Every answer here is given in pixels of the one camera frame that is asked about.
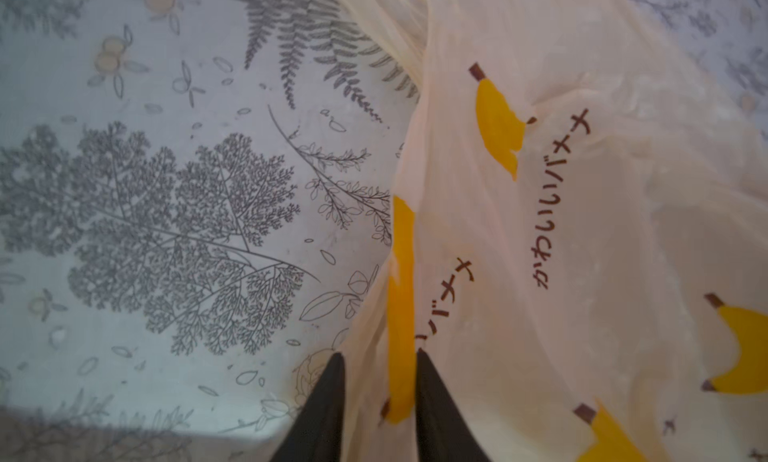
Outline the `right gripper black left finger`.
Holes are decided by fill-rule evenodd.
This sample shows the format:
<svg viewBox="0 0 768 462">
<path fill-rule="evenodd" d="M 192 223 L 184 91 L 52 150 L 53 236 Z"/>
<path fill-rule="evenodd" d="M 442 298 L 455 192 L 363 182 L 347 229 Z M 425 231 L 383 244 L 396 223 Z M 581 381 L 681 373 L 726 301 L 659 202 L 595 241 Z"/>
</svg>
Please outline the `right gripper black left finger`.
<svg viewBox="0 0 768 462">
<path fill-rule="evenodd" d="M 339 462 L 345 409 L 346 366 L 335 353 L 272 462 Z"/>
</svg>

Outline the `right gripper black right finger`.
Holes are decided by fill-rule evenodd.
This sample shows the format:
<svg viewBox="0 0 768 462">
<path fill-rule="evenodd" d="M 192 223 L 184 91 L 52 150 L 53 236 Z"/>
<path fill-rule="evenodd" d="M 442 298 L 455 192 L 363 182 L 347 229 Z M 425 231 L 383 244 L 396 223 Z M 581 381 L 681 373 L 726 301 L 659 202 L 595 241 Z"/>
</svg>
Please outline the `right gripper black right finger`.
<svg viewBox="0 0 768 462">
<path fill-rule="evenodd" d="M 421 462 L 490 461 L 423 349 L 417 352 L 415 405 Z"/>
</svg>

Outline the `banana print plastic bag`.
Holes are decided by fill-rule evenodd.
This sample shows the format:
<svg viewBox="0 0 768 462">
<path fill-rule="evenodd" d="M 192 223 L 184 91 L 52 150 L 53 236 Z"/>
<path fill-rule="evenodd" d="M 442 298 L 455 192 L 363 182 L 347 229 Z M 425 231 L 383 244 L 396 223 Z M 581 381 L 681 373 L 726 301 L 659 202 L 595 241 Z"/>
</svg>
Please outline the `banana print plastic bag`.
<svg viewBox="0 0 768 462">
<path fill-rule="evenodd" d="M 346 461 L 418 457 L 427 355 L 493 461 L 767 457 L 767 147 L 628 0 L 340 0 L 420 93 Z"/>
</svg>

